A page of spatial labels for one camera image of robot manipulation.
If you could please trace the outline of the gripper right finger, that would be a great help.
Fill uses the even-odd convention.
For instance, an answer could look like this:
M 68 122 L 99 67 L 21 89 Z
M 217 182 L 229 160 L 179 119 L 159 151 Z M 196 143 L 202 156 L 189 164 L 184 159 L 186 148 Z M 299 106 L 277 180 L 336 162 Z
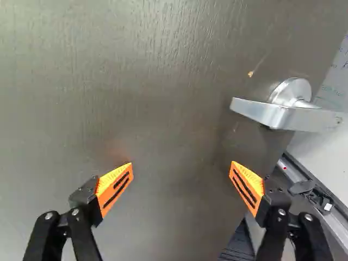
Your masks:
M 281 260 L 286 240 L 294 244 L 295 260 L 333 260 L 320 220 L 306 212 L 292 214 L 290 197 L 270 178 L 261 178 L 235 161 L 229 178 L 251 220 L 265 230 L 257 237 L 243 218 L 229 242 L 230 260 Z

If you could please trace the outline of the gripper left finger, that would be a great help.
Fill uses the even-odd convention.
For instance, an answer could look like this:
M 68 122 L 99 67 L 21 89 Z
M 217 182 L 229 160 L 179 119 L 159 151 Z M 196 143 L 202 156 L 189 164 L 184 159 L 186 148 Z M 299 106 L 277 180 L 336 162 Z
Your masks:
M 41 214 L 33 227 L 23 260 L 61 260 L 71 239 L 76 260 L 101 260 L 92 228 L 97 227 L 133 180 L 132 163 L 93 176 L 69 196 L 70 210 Z

